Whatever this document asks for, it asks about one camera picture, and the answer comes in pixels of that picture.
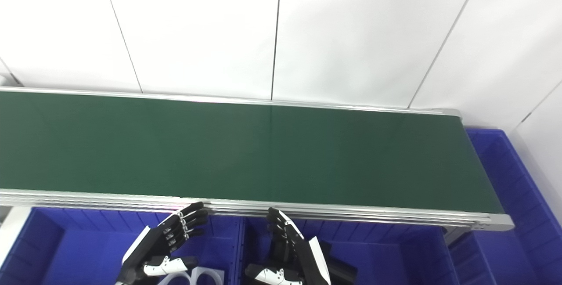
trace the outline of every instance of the white wall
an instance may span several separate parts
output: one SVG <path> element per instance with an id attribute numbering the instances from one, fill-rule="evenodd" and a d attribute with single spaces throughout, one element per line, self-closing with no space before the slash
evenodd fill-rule
<path id="1" fill-rule="evenodd" d="M 4 83 L 8 81 L 9 77 L 11 77 L 10 71 L 8 70 L 6 65 L 4 65 L 2 56 L 0 56 L 0 85 L 4 85 Z"/>
<path id="2" fill-rule="evenodd" d="M 470 0 L 412 107 L 512 130 L 562 79 L 562 0 Z"/>
<path id="3" fill-rule="evenodd" d="M 139 91 L 109 0 L 0 0 L 0 57 L 29 87 Z"/>
<path id="4" fill-rule="evenodd" d="M 112 0 L 145 93 L 269 99 L 277 0 Z"/>
<path id="5" fill-rule="evenodd" d="M 20 235 L 31 210 L 31 207 L 22 206 L 15 206 L 8 210 L 9 213 L 0 226 L 0 240 L 2 240 L 0 242 L 0 266 L 4 264 L 6 257 L 8 257 L 12 244 Z"/>
<path id="6" fill-rule="evenodd" d="M 273 97 L 406 107 L 465 0 L 281 0 Z"/>
<path id="7" fill-rule="evenodd" d="M 562 223 L 562 85 L 508 136 Z"/>

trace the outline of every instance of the blue storage crate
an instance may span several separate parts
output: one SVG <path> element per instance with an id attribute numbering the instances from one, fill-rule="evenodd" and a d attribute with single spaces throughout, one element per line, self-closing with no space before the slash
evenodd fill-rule
<path id="1" fill-rule="evenodd" d="M 90 209 L 32 209 L 0 269 L 2 285 L 114 285 L 125 251 L 142 229 L 168 213 Z M 194 255 L 199 265 L 225 271 L 225 284 L 241 273 L 240 217 L 210 216 L 205 235 L 174 252 Z"/>
<path id="2" fill-rule="evenodd" d="M 357 267 L 355 285 L 458 284 L 440 227 L 321 220 L 295 224 L 306 238 L 331 243 L 331 256 Z M 270 243 L 267 221 L 247 218 L 243 268 L 264 264 Z"/>
<path id="3" fill-rule="evenodd" d="M 508 137 L 467 129 L 512 231 L 475 231 L 451 245 L 462 285 L 562 284 L 562 229 Z"/>

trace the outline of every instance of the green conveyor belt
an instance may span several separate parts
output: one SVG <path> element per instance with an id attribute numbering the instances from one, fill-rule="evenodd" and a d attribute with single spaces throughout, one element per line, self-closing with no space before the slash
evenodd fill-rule
<path id="1" fill-rule="evenodd" d="M 0 188 L 504 212 L 456 116 L 12 91 Z"/>

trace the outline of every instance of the robot finger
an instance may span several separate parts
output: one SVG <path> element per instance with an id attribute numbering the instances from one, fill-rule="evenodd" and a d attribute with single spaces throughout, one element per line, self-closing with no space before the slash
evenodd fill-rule
<path id="1" fill-rule="evenodd" d="M 197 218 L 207 217 L 208 214 L 209 214 L 209 212 L 207 211 L 207 209 L 199 209 L 199 210 L 196 210 L 196 211 L 190 213 L 189 215 L 183 217 L 183 220 L 186 223 L 188 223 L 189 221 L 192 221 L 192 220 L 197 219 Z"/>
<path id="2" fill-rule="evenodd" d="M 269 215 L 267 215 L 267 219 L 270 219 L 272 217 L 275 218 L 280 223 L 287 223 L 287 221 L 291 221 L 291 219 L 287 217 L 287 215 L 285 215 L 279 209 L 269 207 L 269 209 L 267 209 L 267 213 L 269 213 Z"/>
<path id="3" fill-rule="evenodd" d="M 180 218 L 175 213 L 172 213 L 158 225 L 158 229 L 162 230 L 162 233 L 167 234 L 177 226 L 181 226 Z"/>
<path id="4" fill-rule="evenodd" d="M 266 219 L 268 222 L 272 223 L 273 225 L 277 225 L 279 227 L 285 227 L 285 222 L 281 221 L 281 219 L 279 219 L 279 217 L 276 217 L 275 215 L 267 215 Z"/>
<path id="5" fill-rule="evenodd" d="M 194 227 L 205 225 L 206 223 L 207 223 L 207 217 L 199 217 L 199 218 L 195 218 L 192 221 L 186 222 L 184 228 L 185 231 L 189 231 Z"/>
<path id="6" fill-rule="evenodd" d="M 187 231 L 187 237 L 188 238 L 192 238 L 192 237 L 197 237 L 198 235 L 203 235 L 205 233 L 205 230 L 203 229 L 191 229 L 190 231 Z"/>
<path id="7" fill-rule="evenodd" d="M 300 231 L 292 225 L 287 225 L 285 227 L 285 231 L 287 232 L 287 239 L 289 239 L 293 244 L 304 241 L 303 235 L 301 235 Z"/>
<path id="8" fill-rule="evenodd" d="M 182 225 L 177 225 L 177 227 L 175 227 L 172 231 L 169 231 L 168 233 L 164 234 L 164 236 L 166 240 L 171 240 L 183 234 L 185 234 L 185 230 L 183 229 Z"/>
<path id="9" fill-rule="evenodd" d="M 170 249 L 170 253 L 179 249 L 184 243 L 185 243 L 184 234 L 175 235 L 173 238 L 167 240 L 167 245 L 168 245 L 168 249 Z"/>
<path id="10" fill-rule="evenodd" d="M 181 217 L 186 217 L 188 216 L 190 213 L 193 213 L 194 211 L 197 211 L 199 209 L 203 208 L 203 202 L 197 202 L 197 203 L 193 203 L 187 207 L 185 207 L 184 209 L 180 210 L 179 213 L 181 213 Z"/>
<path id="11" fill-rule="evenodd" d="M 285 229 L 279 227 L 278 225 L 269 224 L 267 225 L 267 230 L 273 233 L 273 235 L 287 239 L 287 234 L 285 233 Z"/>

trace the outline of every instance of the robotic hand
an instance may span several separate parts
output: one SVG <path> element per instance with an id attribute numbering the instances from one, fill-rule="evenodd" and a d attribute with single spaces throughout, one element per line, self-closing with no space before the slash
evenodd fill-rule
<path id="1" fill-rule="evenodd" d="M 195 227 L 206 224 L 207 215 L 203 203 L 197 202 L 171 214 L 153 229 L 146 226 L 123 256 L 115 285 L 155 285 L 162 275 L 196 267 L 196 257 L 172 257 L 171 253 L 187 239 L 203 234 L 203 229 Z"/>
<path id="2" fill-rule="evenodd" d="M 305 240 L 295 223 L 278 209 L 270 207 L 267 220 L 273 233 L 274 267 L 250 264 L 245 274 L 268 285 L 331 285 L 318 239 Z"/>

